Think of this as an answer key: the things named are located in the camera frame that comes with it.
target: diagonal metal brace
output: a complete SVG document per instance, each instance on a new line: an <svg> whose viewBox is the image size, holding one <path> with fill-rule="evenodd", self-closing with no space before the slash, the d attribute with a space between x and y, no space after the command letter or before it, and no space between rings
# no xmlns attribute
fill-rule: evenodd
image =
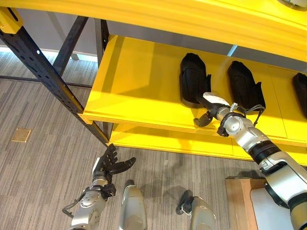
<svg viewBox="0 0 307 230"><path fill-rule="evenodd" d="M59 51L57 58L53 63L53 67L56 69L60 76L63 75L63 72L66 68L66 65L69 61L69 58L75 48L77 41L82 33L82 30L87 22L88 17L78 16L75 22L73 23L71 30L66 36L65 41Z"/></svg>
<svg viewBox="0 0 307 230"><path fill-rule="evenodd" d="M78 114L83 113L83 106L43 55L25 28L22 26L16 34L6 34L0 30L0 38L37 79L107 147L106 143L109 140L97 124L93 122L88 125L78 116Z"/></svg>

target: shelving unit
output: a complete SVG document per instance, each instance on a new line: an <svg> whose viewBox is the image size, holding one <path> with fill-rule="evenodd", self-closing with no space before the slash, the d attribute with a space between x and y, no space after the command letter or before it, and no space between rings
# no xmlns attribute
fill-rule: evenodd
<svg viewBox="0 0 307 230"><path fill-rule="evenodd" d="M288 87L280 88L278 82L291 81L296 72L253 61L115 35L109 40L80 117L88 124L117 123L110 141L121 146L250 159L244 151L233 147L234 140L218 136L218 121L204 128L194 126L193 118L206 110L188 108L180 101L180 62L189 52L198 54L205 62L207 73L212 75L212 91L230 103L233 100L227 68L233 60L242 61L255 81L262 82L267 108L257 126L274 143L293 146L293 156L307 164L301 157L307 156L305 133L294 132L307 130L306 119L290 84L286 82ZM288 110L280 108L282 103L291 104L288 108L295 120L284 118Z"/></svg>
<svg viewBox="0 0 307 230"><path fill-rule="evenodd" d="M198 54L212 74L212 89L232 102L226 70L231 57L121 36L108 37L112 20L236 44L306 61L307 12L277 0L0 0L1 39L48 90L105 145L184 152L249 160L231 138L216 134L218 122L197 128L193 118L204 109L180 102L179 65L188 52ZM17 11L9 7L78 16L52 66L31 39ZM98 56L106 47L85 108L61 79L86 17L95 17ZM262 82L267 108L257 124L275 144L307 165L307 120L291 79L296 72L242 61ZM114 123L109 138L94 121Z"/></svg>

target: robotic hand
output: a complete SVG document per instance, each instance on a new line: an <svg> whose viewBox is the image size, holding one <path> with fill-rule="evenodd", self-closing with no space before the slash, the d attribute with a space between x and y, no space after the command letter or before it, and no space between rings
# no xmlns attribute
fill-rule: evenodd
<svg viewBox="0 0 307 230"><path fill-rule="evenodd" d="M307 230L307 171L255 128L255 123L246 118L246 111L236 103L229 106L223 98L210 92L196 98L208 110L200 118L201 124L208 125L213 117L219 120L217 133L233 136L259 165L266 176L267 192L276 204L290 209L294 230Z"/></svg>
<svg viewBox="0 0 307 230"><path fill-rule="evenodd" d="M69 230L98 230L101 213L109 197L115 196L116 188L112 184L112 175L122 173L135 163L135 157L116 163L117 152L110 144L104 155L97 158L93 167L93 183L83 190L74 202L63 208L63 212L72 218ZM73 216L68 209L79 203Z"/></svg>

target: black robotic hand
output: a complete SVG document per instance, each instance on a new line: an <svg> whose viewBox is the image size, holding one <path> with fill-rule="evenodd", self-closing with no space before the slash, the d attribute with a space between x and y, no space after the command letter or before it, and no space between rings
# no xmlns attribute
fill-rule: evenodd
<svg viewBox="0 0 307 230"><path fill-rule="evenodd" d="M106 149L104 155L100 157L93 171L94 180L99 176L103 176L110 184L112 183L112 175L122 173L128 170L136 161L136 158L132 157L127 161L116 163L116 161L118 160L116 155L117 152L115 146L113 144L110 144Z"/></svg>

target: black shoe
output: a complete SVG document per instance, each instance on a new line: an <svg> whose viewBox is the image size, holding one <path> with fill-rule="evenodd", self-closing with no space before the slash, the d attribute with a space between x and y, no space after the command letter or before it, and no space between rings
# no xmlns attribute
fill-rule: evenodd
<svg viewBox="0 0 307 230"><path fill-rule="evenodd" d="M194 200L193 193L190 190L187 190L182 195L180 202L176 208L176 213L182 215L185 213L190 213L192 211L192 202Z"/></svg>

